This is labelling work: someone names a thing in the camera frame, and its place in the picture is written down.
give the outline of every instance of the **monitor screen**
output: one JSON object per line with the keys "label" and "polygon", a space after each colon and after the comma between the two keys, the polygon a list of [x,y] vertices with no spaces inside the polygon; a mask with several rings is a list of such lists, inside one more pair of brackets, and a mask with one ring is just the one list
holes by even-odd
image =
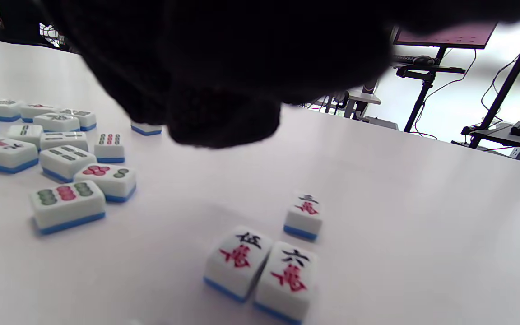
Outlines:
{"label": "monitor screen", "polygon": [[465,24],[422,37],[399,28],[394,44],[482,50],[487,45],[496,26],[497,23]]}

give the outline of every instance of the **mahjong tile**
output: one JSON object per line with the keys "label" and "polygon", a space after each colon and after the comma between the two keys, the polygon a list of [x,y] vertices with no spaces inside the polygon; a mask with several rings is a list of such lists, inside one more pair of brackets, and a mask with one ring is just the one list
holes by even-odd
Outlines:
{"label": "mahjong tile", "polygon": [[71,183],[82,168],[97,163],[93,154],[70,145],[42,150],[39,160],[43,173],[63,183]]}
{"label": "mahjong tile", "polygon": [[125,161],[125,151],[121,135],[113,133],[100,134],[93,146],[93,154],[95,154],[99,163],[123,163]]}
{"label": "mahjong tile", "polygon": [[0,99],[0,121],[17,121],[20,118],[19,107],[21,107],[23,104],[24,103],[22,101]]}
{"label": "mahjong tile", "polygon": [[42,150],[69,144],[87,151],[87,136],[84,132],[46,132],[41,135]]}
{"label": "mahjong tile", "polygon": [[287,323],[300,324],[314,291],[315,263],[314,253],[275,243],[258,281],[254,305]]}
{"label": "mahjong tile", "polygon": [[33,118],[37,115],[42,115],[45,113],[57,113],[59,110],[59,107],[42,104],[24,104],[21,107],[19,107],[21,119],[25,123],[32,123]]}
{"label": "mahjong tile", "polygon": [[42,134],[43,127],[41,125],[12,125],[8,129],[7,137],[35,144],[39,149],[39,139]]}
{"label": "mahjong tile", "polygon": [[43,127],[43,132],[80,131],[77,117],[60,113],[45,113],[33,118],[35,124]]}
{"label": "mahjong tile", "polygon": [[50,187],[29,194],[35,224],[44,234],[79,226],[105,216],[106,200],[93,181]]}
{"label": "mahjong tile", "polygon": [[136,170],[130,167],[89,164],[74,176],[74,181],[88,180],[94,181],[111,202],[126,202],[136,192]]}
{"label": "mahjong tile", "polygon": [[0,172],[17,173],[37,165],[37,146],[14,139],[0,139]]}
{"label": "mahjong tile", "polygon": [[141,135],[155,135],[162,133],[161,125],[150,125],[144,123],[136,123],[132,121],[132,130],[138,132]]}
{"label": "mahjong tile", "polygon": [[321,212],[320,204],[312,195],[298,195],[288,210],[284,231],[311,241],[315,240],[322,227]]}
{"label": "mahjong tile", "polygon": [[60,111],[60,113],[77,117],[80,121],[81,131],[89,131],[97,126],[95,113],[92,113],[91,111],[76,111],[75,109],[63,109]]}
{"label": "mahjong tile", "polygon": [[244,302],[262,272],[272,239],[239,226],[212,249],[204,270],[204,282],[223,294]]}

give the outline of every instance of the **white table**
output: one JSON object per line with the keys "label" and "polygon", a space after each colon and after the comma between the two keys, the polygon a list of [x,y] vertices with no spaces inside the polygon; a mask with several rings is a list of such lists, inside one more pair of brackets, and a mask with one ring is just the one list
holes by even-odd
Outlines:
{"label": "white table", "polygon": [[[43,238],[27,192],[55,183],[0,175],[0,325],[275,323],[202,283],[238,224],[319,255],[306,325],[520,325],[520,161],[304,109],[259,144],[179,146],[132,133],[78,56],[40,47],[0,43],[0,95],[92,109],[90,141],[121,132],[140,171],[105,220]],[[297,189],[324,202],[316,243],[282,231]]]}

